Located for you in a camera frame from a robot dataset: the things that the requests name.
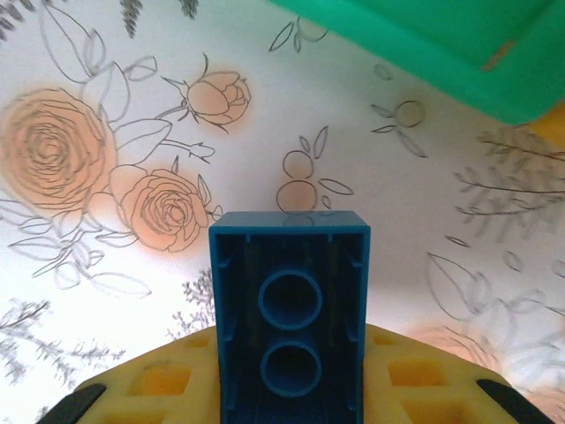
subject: blue lego brick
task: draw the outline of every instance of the blue lego brick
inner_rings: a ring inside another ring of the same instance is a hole
[[[209,235],[222,424],[362,424],[370,227],[230,212]]]

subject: grid pattern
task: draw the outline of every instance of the grid pattern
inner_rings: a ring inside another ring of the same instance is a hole
[[[366,326],[365,424],[516,424],[475,383],[508,384],[466,360]],[[215,328],[148,352],[81,384],[107,391],[79,424],[219,424]]]

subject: rose drawing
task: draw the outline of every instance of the rose drawing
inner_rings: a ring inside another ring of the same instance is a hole
[[[208,226],[210,195],[201,179],[197,188],[170,170],[122,165],[110,174],[110,191],[120,220],[147,247],[180,252]]]
[[[41,89],[12,102],[0,138],[4,178],[45,216],[82,210],[109,183],[117,164],[108,125],[63,89]]]
[[[238,72],[207,72],[208,60],[202,76],[194,83],[163,78],[175,86],[183,97],[180,107],[163,112],[158,118],[184,110],[198,122],[199,119],[222,129],[240,119],[251,101],[251,92],[245,78]]]

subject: wallpaper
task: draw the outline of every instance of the wallpaper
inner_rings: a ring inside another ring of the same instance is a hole
[[[526,127],[260,0],[4,0],[0,57],[4,423],[214,325],[224,212],[331,209],[368,322],[565,422],[565,155]]]

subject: green plastic object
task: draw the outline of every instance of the green plastic object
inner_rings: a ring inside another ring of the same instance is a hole
[[[565,0],[271,0],[509,125],[565,99]]]

